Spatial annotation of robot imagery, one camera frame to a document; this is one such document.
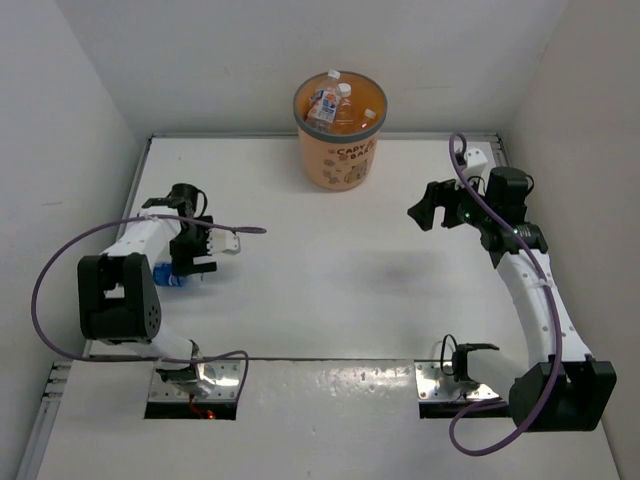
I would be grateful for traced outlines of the clear square bottle white cap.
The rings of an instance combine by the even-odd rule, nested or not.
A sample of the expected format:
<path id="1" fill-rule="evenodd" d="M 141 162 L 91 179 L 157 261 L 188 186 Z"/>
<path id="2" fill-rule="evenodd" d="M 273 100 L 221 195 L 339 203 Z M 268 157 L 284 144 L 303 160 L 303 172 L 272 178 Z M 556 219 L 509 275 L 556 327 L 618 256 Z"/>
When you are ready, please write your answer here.
<path id="1" fill-rule="evenodd" d="M 340 102 L 333 122 L 332 132 L 336 135 L 350 135 L 357 131 L 356 107 L 352 100 L 352 87 L 348 83 L 338 85 Z"/>

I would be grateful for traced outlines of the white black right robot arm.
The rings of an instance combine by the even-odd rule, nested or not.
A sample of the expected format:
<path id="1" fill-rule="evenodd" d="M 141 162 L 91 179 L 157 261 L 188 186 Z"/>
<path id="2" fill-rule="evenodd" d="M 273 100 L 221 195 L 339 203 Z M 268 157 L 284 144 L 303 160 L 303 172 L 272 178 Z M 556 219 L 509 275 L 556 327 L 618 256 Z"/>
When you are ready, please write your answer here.
<path id="1" fill-rule="evenodd" d="M 445 228 L 468 224 L 506 285 L 526 340 L 528 363 L 508 359 L 491 343 L 461 343 L 450 374 L 457 382 L 483 383 L 506 401 L 516 425 L 537 414 L 531 432 L 592 431 L 600 422 L 617 375 L 594 357 L 577 333 L 554 283 L 548 245 L 526 220 L 531 175 L 511 167 L 490 171 L 483 194 L 451 179 L 430 182 L 408 210 L 424 231 L 443 208 Z"/>

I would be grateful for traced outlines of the clear bottle green label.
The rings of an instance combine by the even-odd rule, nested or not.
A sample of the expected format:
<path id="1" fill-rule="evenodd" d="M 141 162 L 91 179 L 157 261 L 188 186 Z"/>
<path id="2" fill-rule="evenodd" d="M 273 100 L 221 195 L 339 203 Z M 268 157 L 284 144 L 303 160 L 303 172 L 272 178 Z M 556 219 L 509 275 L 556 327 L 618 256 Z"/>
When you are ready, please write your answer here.
<path id="1" fill-rule="evenodd" d="M 365 109 L 363 114 L 355 124 L 356 132 L 360 133 L 362 131 L 369 129 L 372 125 L 375 124 L 376 119 L 377 119 L 377 113 L 375 111 L 371 109 Z"/>

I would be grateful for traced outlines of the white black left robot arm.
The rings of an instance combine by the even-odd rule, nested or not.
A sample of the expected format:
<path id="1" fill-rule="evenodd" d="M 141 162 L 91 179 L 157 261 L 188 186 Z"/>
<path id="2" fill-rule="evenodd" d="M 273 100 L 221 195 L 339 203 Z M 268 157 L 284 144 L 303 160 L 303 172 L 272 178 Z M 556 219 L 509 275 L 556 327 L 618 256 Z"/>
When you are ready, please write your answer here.
<path id="1" fill-rule="evenodd" d="M 204 367 L 168 361 L 195 359 L 199 348 L 162 325 L 153 267 L 168 253 L 168 274 L 177 280 L 217 270 L 211 259 L 211 229 L 182 220 L 213 220 L 197 211 L 198 198 L 205 196 L 193 185 L 173 185 L 167 196 L 148 199 L 141 213 L 175 215 L 175 220 L 142 218 L 103 253 L 85 256 L 77 266 L 83 336 L 158 358 L 162 380 L 184 389 L 204 379 Z"/>

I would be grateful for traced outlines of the clear bottle orange white label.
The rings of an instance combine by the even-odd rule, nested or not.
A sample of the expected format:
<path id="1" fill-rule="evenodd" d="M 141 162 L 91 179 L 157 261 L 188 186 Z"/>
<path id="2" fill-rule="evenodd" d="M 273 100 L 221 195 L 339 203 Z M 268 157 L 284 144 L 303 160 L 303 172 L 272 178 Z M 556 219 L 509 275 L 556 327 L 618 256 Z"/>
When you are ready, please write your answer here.
<path id="1" fill-rule="evenodd" d="M 315 87 L 310 98 L 306 123 L 316 131 L 331 130 L 341 100 L 340 77 L 339 71 L 329 70 L 327 76 Z"/>

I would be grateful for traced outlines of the small bottle blue label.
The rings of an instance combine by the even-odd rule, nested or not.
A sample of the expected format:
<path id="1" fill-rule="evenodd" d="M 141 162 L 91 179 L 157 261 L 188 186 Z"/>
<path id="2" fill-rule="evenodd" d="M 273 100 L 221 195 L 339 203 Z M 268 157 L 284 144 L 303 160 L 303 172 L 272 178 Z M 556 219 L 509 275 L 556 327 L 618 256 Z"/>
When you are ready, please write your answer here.
<path id="1" fill-rule="evenodd" d="M 203 274 L 175 275 L 170 262 L 157 262 L 152 268 L 152 278 L 158 287 L 183 288 L 204 281 Z"/>

